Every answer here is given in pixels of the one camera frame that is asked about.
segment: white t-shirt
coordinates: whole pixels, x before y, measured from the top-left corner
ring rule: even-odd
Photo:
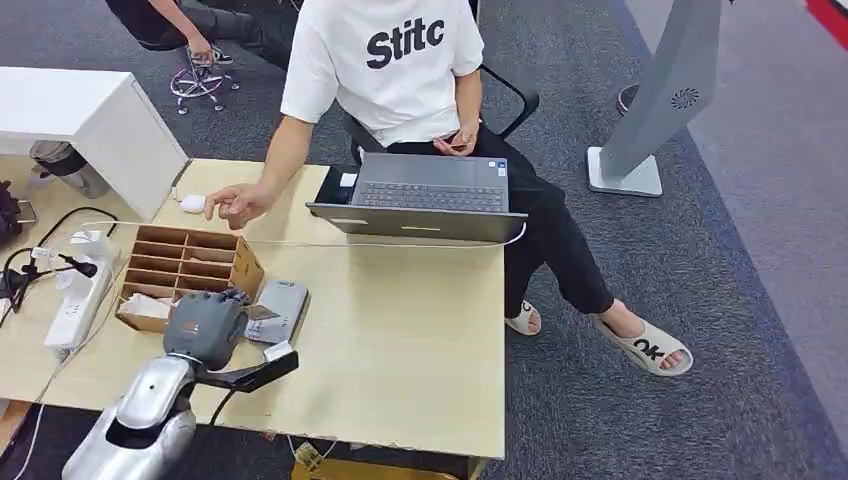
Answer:
[[[317,123],[333,99],[384,146],[459,129],[455,76],[483,63],[468,0],[306,0],[283,114]]]

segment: white slide sandal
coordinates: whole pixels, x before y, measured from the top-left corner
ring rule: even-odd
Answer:
[[[624,350],[624,353],[633,363],[654,375],[662,377],[683,375],[695,363],[695,357],[692,356],[692,352],[686,348],[686,345],[645,320],[642,320],[645,325],[645,332],[633,338],[619,337],[598,317],[593,317],[592,321],[604,336]],[[677,365],[666,369],[660,367],[663,360],[678,351],[683,354],[683,359],[677,362]]]
[[[539,330],[531,332],[530,317],[533,316],[534,313],[539,318]],[[521,302],[521,313],[515,318],[504,318],[504,323],[512,327],[512,329],[516,332],[522,335],[527,335],[528,337],[538,335],[539,332],[542,331],[542,316],[539,315],[539,311],[536,310],[536,307],[531,305],[527,300],[523,300]]]

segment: white desk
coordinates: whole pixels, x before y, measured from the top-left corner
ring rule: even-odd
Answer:
[[[188,162],[131,73],[0,67],[0,154],[36,140],[70,142],[148,221]]]

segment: man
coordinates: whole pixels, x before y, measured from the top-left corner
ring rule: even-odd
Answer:
[[[280,22],[246,13],[209,8],[195,0],[106,0],[109,9],[137,40],[151,44],[188,43],[198,65],[233,60],[209,42],[232,40],[283,70],[290,41]]]
[[[505,321],[535,335],[539,313],[524,300],[547,263],[563,296],[642,368],[686,372],[691,353],[631,313],[607,290],[564,193],[479,122],[483,41],[467,0],[307,0],[295,30],[282,123],[262,177],[207,198],[206,216],[240,229],[265,213],[304,164],[313,125],[334,98],[390,152],[506,158],[510,209],[529,214],[524,237],[506,247]]]

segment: black shoe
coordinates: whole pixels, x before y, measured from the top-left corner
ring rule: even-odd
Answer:
[[[215,54],[215,63],[217,63],[218,65],[233,64],[233,57],[224,53],[224,51],[218,48],[216,45],[212,45],[212,52]]]
[[[630,85],[625,88],[618,94],[618,101],[615,102],[615,108],[618,109],[618,113],[624,115],[630,110],[630,105],[633,105],[633,99],[636,98],[636,94],[639,93],[639,85]]]
[[[212,45],[212,58],[214,59],[214,61],[212,63],[215,64],[215,65],[232,65],[233,64],[233,57],[224,53],[224,51],[221,50],[220,48],[218,48],[216,45]],[[209,67],[209,66],[211,66],[206,62],[200,61],[199,59],[195,58],[194,56],[192,56],[191,62],[194,63],[195,65],[199,66],[199,67]]]

